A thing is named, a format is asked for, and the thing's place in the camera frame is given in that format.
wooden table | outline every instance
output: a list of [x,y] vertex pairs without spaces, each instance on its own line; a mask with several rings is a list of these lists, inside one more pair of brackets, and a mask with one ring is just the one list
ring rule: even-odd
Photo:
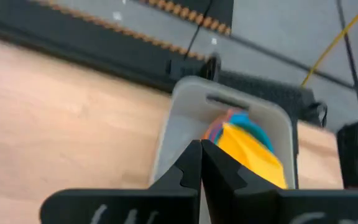
[[[0,41],[0,224],[73,187],[146,188],[165,93]],[[302,188],[341,188],[333,134],[299,124]]]

yellow cloth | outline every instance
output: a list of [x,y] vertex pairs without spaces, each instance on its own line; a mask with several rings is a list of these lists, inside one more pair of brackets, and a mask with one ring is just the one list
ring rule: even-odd
[[282,189],[288,187],[282,163],[263,144],[240,127],[224,123],[218,146],[265,180]]

orange dotted strip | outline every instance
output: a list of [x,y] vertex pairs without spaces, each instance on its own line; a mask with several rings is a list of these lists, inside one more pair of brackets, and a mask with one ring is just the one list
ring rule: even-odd
[[[132,36],[135,39],[141,39],[144,42],[150,42],[151,44],[153,44],[155,46],[159,46],[163,49],[169,49],[172,52],[178,52],[179,54],[182,54],[182,55],[185,55],[187,53],[187,49],[184,49],[183,47],[173,45],[166,41],[157,40],[154,37],[148,36],[146,34],[135,32],[133,30],[122,27],[117,23],[106,22],[96,16],[86,14],[82,11],[70,9],[65,6],[61,6],[59,4],[54,3],[51,0],[30,0],[30,1],[36,2],[36,3],[40,4],[41,6],[47,6],[53,10],[60,11],[63,14],[69,14],[75,18],[83,19],[86,22],[92,22],[93,24],[102,26],[106,29],[111,29],[116,32],[120,32],[124,35]],[[194,52],[189,52],[188,57],[196,58],[197,60],[206,60],[206,57],[204,55],[194,53]]]
[[182,19],[187,19],[190,22],[195,22],[198,25],[202,25],[203,27],[211,30],[216,30],[221,34],[230,35],[231,28],[225,25],[224,23],[220,23],[217,19],[213,19],[211,17],[205,17],[202,13],[198,13],[195,10],[190,10],[187,7],[181,6],[180,4],[175,4],[172,1],[166,0],[140,0],[141,2],[148,3],[151,6],[157,7],[161,10],[165,10],[167,12],[171,12],[172,14],[181,17]]

black cable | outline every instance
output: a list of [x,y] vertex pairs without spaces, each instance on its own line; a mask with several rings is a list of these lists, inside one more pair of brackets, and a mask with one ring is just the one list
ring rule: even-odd
[[[204,16],[206,16],[206,15],[208,14],[209,9],[211,8],[213,1],[214,1],[214,0],[210,0],[210,1],[209,1],[209,4],[208,4],[208,6],[207,6],[207,8],[205,9],[205,12],[204,12],[204,14],[203,14]],[[184,56],[184,58],[183,58],[184,60],[187,59],[188,54],[190,53],[190,49],[191,49],[191,47],[193,46],[194,41],[196,40],[197,34],[198,34],[198,32],[200,31],[202,25],[203,25],[202,22],[201,22],[200,24],[198,24],[197,29],[196,29],[196,32],[194,33],[193,37],[191,38],[189,47],[187,48],[187,52],[186,52],[186,54],[185,54],[185,56]]]
[[[346,26],[346,22],[345,22],[345,17],[344,17],[344,13],[343,13],[341,0],[336,0],[336,5],[337,5],[338,13],[339,13],[339,20],[341,21],[341,26],[343,29]],[[350,45],[348,34],[345,34],[344,40],[345,40],[345,45],[346,45],[347,59],[349,61],[349,65],[351,68],[353,82],[354,82],[354,90],[356,92],[357,103],[358,103],[358,76],[357,76],[357,72],[356,72],[356,65],[354,63],[352,47]]]

gray plastic bin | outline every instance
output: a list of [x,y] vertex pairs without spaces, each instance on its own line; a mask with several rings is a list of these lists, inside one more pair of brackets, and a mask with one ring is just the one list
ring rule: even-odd
[[231,107],[229,105],[247,108],[249,118],[266,132],[274,154],[283,164],[288,188],[295,189],[292,126],[286,112],[269,101],[198,77],[180,80],[173,90],[171,110],[160,133],[151,182],[169,169],[191,140],[201,139],[208,126],[219,115],[225,114]]

